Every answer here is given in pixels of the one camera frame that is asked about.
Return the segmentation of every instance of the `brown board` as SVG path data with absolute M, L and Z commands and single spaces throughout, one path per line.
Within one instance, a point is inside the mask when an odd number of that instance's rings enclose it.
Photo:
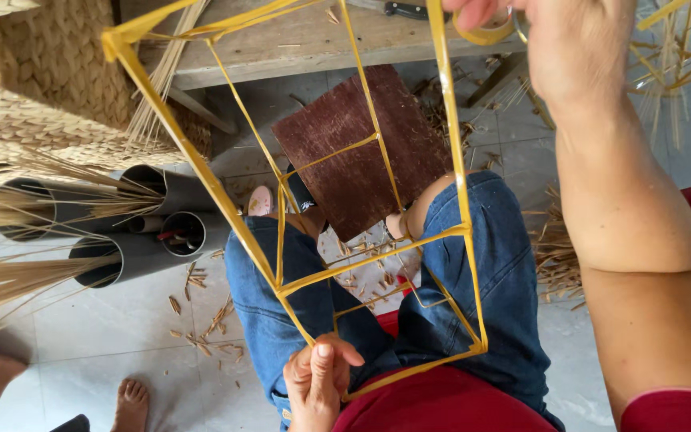
M 365 68 L 402 205 L 445 172 L 451 153 L 390 64 Z M 271 127 L 296 167 L 359 142 L 375 129 L 355 74 Z M 347 241 L 398 211 L 377 140 L 300 172 L 338 237 Z

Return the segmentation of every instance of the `pvc pipe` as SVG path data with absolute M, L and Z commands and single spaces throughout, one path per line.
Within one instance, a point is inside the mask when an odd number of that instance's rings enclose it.
M 148 214 L 172 214 L 177 211 L 220 212 L 202 182 L 150 165 L 135 165 L 121 173 L 121 181 L 137 183 L 164 195 L 159 207 Z
M 84 272 L 74 278 L 83 286 L 103 288 L 111 284 L 118 284 L 125 280 L 131 280 L 156 273 L 161 270 L 185 265 L 201 257 L 201 254 L 179 257 L 164 250 L 162 242 L 157 240 L 156 234 L 109 234 L 108 242 L 100 244 L 95 238 L 82 238 L 71 250 L 68 258 L 93 258 L 112 253 L 121 254 L 121 262 L 106 265 L 94 270 Z
M 97 187 L 36 180 L 33 178 L 14 178 L 0 186 L 0 190 L 4 188 L 35 192 L 42 194 L 45 199 L 54 201 L 53 225 L 50 225 L 47 221 L 44 222 L 44 226 L 50 227 L 50 231 L 47 229 L 29 231 L 27 228 L 19 225 L 0 226 L 0 233 L 10 240 L 30 241 L 40 238 L 75 237 L 90 233 L 106 234 L 126 229 L 121 222 L 129 218 L 128 215 L 121 214 L 107 218 L 96 218 L 91 214 L 90 201 L 101 198 L 98 197 Z M 108 190 L 110 192 L 114 191 L 112 188 L 108 188 Z M 76 201 L 84 201 L 88 205 L 79 204 Z
M 182 230 L 179 234 L 189 240 L 185 243 L 171 244 L 171 239 L 165 239 L 164 248 L 173 255 L 189 257 L 194 254 L 208 254 L 224 248 L 228 240 L 231 227 L 221 213 L 193 213 L 190 211 L 178 211 L 171 214 L 161 228 L 162 234 L 171 231 Z M 200 239 L 197 244 L 189 241 Z
M 164 216 L 135 216 L 127 222 L 127 230 L 134 234 L 161 231 Z

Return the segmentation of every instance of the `knife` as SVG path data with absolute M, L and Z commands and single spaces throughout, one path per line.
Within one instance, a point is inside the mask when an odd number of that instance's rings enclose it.
M 359 8 L 374 9 L 388 16 L 400 15 L 406 18 L 421 21 L 428 20 L 428 10 L 423 6 L 408 5 L 406 3 L 397 2 L 381 2 L 380 0 L 345 0 L 345 2 L 349 5 L 354 5 Z M 445 13 L 444 21 L 449 21 L 450 16 L 451 14 Z

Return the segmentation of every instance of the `fingernail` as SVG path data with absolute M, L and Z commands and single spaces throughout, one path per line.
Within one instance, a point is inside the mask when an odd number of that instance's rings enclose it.
M 330 344 L 320 344 L 317 350 L 319 350 L 319 356 L 323 358 L 328 358 L 332 354 L 332 346 Z

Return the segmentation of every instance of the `black handle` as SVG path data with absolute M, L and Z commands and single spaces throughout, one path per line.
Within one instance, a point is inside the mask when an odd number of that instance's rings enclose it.
M 407 5 L 406 3 L 386 2 L 386 15 L 399 15 L 405 18 L 418 19 L 421 21 L 428 20 L 428 10 L 423 6 Z M 451 14 L 444 14 L 444 22 L 449 21 Z

